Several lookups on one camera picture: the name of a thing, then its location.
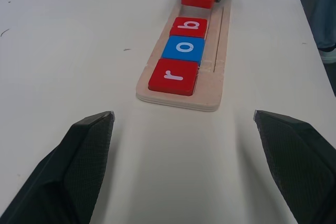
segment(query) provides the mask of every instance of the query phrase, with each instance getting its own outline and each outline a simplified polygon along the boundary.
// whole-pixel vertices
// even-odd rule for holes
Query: wooden tray
[[[222,99],[230,10],[231,1],[222,0],[221,3],[216,3],[213,9],[209,11],[202,62],[198,71],[194,93],[188,97],[148,89],[149,79],[169,39],[170,29],[172,28],[175,18],[182,14],[182,5],[177,4],[173,8],[136,85],[136,97],[145,102],[179,108],[209,112],[216,111]]]

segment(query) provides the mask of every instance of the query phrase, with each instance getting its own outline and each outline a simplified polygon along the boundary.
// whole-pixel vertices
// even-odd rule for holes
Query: gray floor
[[[317,0],[301,0],[303,9],[305,11],[305,14],[308,20],[314,9],[316,1]],[[334,91],[334,94],[336,95],[336,63],[324,64],[324,68],[325,68],[325,71],[327,72],[327,75],[328,75],[330,84],[332,86],[332,89]]]

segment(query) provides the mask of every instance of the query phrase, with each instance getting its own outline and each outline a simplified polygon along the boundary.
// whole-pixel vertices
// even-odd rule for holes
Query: person's leg
[[[323,62],[336,62],[336,0],[317,1],[310,27]]]

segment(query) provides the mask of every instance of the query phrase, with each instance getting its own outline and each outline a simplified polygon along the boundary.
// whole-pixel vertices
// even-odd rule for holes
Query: table surface
[[[0,0],[0,212],[73,123],[113,110],[92,223],[296,223],[253,114],[307,121],[336,146],[335,97],[300,0],[232,0],[213,113],[135,98],[176,1]]]

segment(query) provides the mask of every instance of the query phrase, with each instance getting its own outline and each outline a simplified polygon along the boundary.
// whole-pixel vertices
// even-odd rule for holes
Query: blue letter block
[[[205,40],[202,38],[171,36],[163,50],[162,58],[196,61],[201,65]]]

